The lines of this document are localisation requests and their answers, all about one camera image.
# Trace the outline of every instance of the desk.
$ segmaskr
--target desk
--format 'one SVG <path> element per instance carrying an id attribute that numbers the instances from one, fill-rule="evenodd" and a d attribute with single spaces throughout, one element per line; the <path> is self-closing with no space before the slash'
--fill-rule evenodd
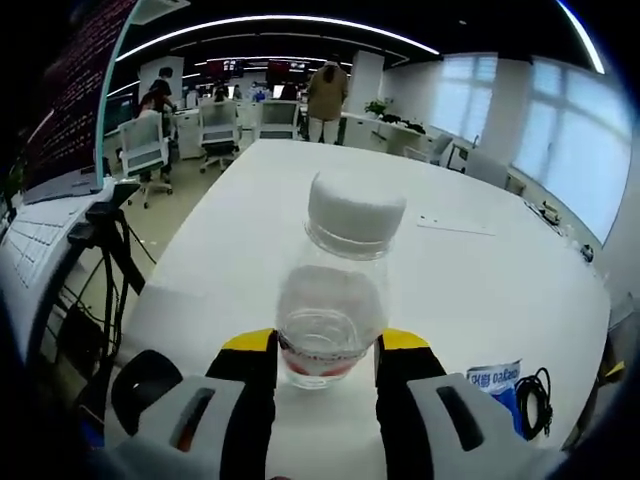
<path id="1" fill-rule="evenodd" d="M 118 363 L 152 348 L 183 374 L 203 375 L 226 340 L 273 326 L 320 169 L 376 172 L 407 197 L 388 255 L 390 325 L 427 339 L 448 372 L 520 358 L 523 375 L 547 367 L 554 418 L 550 437 L 537 441 L 560 447 L 604 347 L 609 299 L 601 280 L 519 197 L 377 152 L 255 142 L 167 247 L 125 326 Z M 420 216 L 476 222 L 493 235 L 420 227 Z M 324 391 L 299 390 L 279 374 L 275 398 L 267 478 L 386 478 L 371 351 Z M 108 431 L 114 418 L 109 412 Z"/>

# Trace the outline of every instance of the window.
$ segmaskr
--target window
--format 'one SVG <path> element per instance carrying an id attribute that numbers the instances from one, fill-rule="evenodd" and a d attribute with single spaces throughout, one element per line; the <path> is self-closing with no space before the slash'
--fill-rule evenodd
<path id="1" fill-rule="evenodd" d="M 555 195 L 604 243 L 629 172 L 631 121 L 622 90 L 602 78 L 536 61 L 514 166 Z"/>
<path id="2" fill-rule="evenodd" d="M 445 59 L 429 123 L 469 141 L 480 136 L 489 113 L 497 65 L 495 56 Z"/>

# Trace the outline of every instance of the person in beige coat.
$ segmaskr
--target person in beige coat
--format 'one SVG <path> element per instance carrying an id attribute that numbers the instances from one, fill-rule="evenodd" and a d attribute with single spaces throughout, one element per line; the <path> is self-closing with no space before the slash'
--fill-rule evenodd
<path id="1" fill-rule="evenodd" d="M 309 82 L 309 139 L 333 145 L 338 140 L 342 104 L 347 98 L 348 78 L 337 58 L 332 58 Z"/>

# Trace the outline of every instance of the ceiling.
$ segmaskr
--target ceiling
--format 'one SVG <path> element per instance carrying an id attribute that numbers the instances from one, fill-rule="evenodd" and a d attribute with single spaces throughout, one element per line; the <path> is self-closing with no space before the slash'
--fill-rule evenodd
<path id="1" fill-rule="evenodd" d="M 523 60 L 537 55 L 591 68 L 580 39 L 553 0 L 448 0 L 423 6 L 420 12 L 402 5 L 398 11 L 390 11 L 388 3 L 357 8 L 333 2 L 323 5 L 281 1 L 277 8 L 268 5 L 258 8 L 244 3 L 190 1 L 190 6 L 147 25 L 132 26 L 120 53 L 206 22 L 249 15 L 295 14 L 347 20 L 387 30 L 441 54 L 491 51 Z M 110 90 L 136 80 L 141 64 L 165 55 L 185 57 L 184 73 L 190 74 L 203 68 L 194 64 L 209 58 L 261 55 L 327 58 L 337 53 L 343 61 L 351 62 L 358 50 L 383 55 L 385 68 L 441 58 L 402 41 L 345 26 L 291 20 L 252 21 L 199 29 L 131 55 L 117 63 Z"/>

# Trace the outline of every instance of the blue packet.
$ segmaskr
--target blue packet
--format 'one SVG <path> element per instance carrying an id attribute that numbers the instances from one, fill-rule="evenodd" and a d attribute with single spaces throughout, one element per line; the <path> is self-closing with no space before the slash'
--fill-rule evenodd
<path id="1" fill-rule="evenodd" d="M 520 360 L 501 365 L 473 367 L 467 370 L 467 380 L 507 407 L 513 417 L 513 428 L 522 433 L 522 416 L 516 403 L 515 385 L 520 378 Z"/>

